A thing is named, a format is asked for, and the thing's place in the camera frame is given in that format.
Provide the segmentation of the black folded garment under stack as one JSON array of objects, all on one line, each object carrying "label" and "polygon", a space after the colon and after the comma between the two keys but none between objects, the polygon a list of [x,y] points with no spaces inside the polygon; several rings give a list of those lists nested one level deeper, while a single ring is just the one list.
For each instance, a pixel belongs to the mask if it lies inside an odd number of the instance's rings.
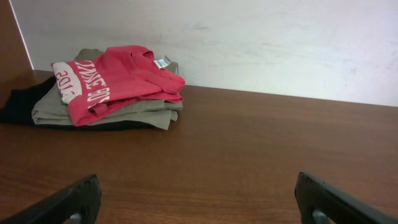
[{"label": "black folded garment under stack", "polygon": [[31,112],[38,102],[55,84],[55,78],[50,77],[46,81],[26,88],[24,90],[11,90],[11,95],[1,108],[1,122],[35,126],[38,128],[66,129],[79,131],[120,131],[128,129],[153,128],[151,124],[140,121],[118,121],[115,123],[98,124],[94,126],[35,124]]}]

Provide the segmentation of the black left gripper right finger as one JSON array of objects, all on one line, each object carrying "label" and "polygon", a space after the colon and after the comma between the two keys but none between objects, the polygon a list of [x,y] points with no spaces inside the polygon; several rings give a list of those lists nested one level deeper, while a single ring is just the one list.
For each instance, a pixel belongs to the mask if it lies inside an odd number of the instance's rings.
[{"label": "black left gripper right finger", "polygon": [[306,172],[298,174],[294,195],[302,224],[397,224],[396,218]]}]

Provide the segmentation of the red folded printed t-shirt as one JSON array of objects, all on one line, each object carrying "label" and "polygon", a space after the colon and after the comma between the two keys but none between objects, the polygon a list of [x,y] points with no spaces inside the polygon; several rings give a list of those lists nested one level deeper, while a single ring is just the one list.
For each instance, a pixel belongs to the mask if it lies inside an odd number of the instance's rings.
[{"label": "red folded printed t-shirt", "polygon": [[75,126],[94,123],[138,101],[180,103],[185,80],[155,64],[139,45],[109,47],[94,60],[52,64],[62,101]]}]

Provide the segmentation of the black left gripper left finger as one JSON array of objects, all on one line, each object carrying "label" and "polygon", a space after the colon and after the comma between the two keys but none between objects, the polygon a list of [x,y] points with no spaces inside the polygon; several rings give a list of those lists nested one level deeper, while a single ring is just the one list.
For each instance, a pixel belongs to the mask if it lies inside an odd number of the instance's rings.
[{"label": "black left gripper left finger", "polygon": [[101,206],[101,187],[88,175],[43,200],[1,221],[3,224],[94,224]]}]

